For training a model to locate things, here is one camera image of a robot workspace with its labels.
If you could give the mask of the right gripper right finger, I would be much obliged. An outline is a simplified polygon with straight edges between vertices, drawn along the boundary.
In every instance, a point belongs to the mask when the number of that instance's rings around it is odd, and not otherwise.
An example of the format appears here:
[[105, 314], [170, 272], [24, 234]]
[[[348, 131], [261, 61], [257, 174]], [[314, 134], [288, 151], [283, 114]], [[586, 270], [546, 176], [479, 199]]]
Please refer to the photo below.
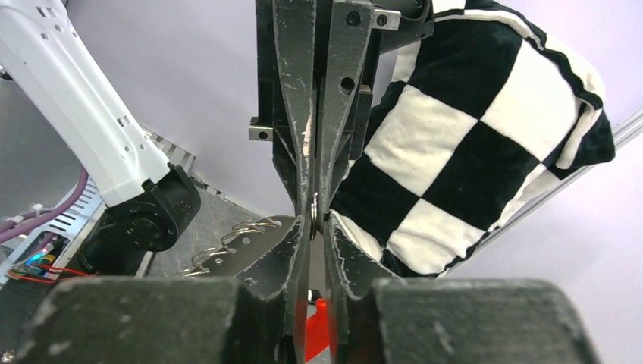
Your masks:
[[325, 223], [335, 363], [597, 363], [568, 296], [532, 279], [401, 278]]

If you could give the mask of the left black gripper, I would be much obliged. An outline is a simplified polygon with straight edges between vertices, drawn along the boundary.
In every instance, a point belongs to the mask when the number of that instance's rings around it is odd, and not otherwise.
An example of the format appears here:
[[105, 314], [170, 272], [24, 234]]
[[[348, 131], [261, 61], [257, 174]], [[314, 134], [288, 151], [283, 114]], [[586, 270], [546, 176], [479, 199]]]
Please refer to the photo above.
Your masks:
[[296, 213], [311, 217], [312, 149], [319, 216], [334, 163], [361, 156], [381, 55], [431, 34], [429, 1], [256, 2], [259, 113], [249, 138], [296, 166]]

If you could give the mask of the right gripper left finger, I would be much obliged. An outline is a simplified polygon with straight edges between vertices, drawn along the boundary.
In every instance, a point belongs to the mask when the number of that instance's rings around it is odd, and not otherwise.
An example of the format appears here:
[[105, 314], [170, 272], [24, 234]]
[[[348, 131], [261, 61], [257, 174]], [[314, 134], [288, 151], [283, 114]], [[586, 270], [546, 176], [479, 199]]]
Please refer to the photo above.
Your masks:
[[302, 363], [309, 220], [233, 277], [74, 278], [27, 323], [16, 363]]

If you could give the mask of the metal key holder red handle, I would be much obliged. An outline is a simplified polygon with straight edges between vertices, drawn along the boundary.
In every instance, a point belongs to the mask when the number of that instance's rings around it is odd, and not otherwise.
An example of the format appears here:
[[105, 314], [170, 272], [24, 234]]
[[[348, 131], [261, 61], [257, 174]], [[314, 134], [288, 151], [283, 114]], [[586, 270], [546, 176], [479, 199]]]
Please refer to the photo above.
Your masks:
[[224, 363], [315, 363], [330, 358], [322, 242], [297, 219], [273, 215], [240, 221], [219, 247], [194, 254], [181, 278], [231, 278], [234, 311], [226, 321]]

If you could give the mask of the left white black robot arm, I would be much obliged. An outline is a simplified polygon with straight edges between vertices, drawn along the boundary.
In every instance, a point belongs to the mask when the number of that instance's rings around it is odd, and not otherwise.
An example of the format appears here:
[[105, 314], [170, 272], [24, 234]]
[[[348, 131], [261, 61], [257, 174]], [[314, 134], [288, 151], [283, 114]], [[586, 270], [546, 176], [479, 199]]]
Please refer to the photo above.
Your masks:
[[[430, 36], [430, 1], [256, 2], [259, 114], [273, 162], [314, 237], [356, 159], [378, 56]], [[131, 275], [172, 247], [200, 206], [185, 171], [144, 134], [60, 1], [1, 3], [1, 64], [91, 177], [107, 205], [79, 260]]]

